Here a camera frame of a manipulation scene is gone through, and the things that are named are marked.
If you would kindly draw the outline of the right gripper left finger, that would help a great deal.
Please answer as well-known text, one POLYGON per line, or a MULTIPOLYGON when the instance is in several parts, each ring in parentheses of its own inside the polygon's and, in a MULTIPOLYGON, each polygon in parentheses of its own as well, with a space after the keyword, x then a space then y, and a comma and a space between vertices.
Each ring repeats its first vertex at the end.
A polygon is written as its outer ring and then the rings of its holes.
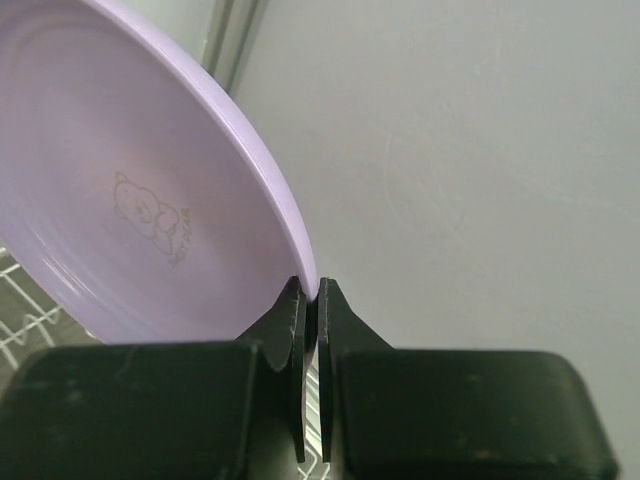
POLYGON ((305 356, 297 278, 232 341, 40 351, 1 398, 1 475, 294 479, 305 356))

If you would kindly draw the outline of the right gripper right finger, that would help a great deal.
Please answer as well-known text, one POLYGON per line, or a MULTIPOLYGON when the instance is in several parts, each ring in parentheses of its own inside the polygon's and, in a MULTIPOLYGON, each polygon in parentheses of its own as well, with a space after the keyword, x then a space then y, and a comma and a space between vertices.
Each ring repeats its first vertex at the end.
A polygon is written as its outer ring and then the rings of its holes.
POLYGON ((615 479, 589 389, 547 351, 398 349, 320 282, 322 455, 335 479, 615 479))

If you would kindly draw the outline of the purple plate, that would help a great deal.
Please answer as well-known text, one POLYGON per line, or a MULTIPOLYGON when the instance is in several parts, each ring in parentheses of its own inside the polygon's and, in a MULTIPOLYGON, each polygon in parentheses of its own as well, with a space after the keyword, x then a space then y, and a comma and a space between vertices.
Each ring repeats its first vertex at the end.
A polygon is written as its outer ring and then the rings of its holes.
POLYGON ((257 132, 118 1, 1 5, 1 237, 105 343, 232 339, 291 277, 319 288, 257 132))

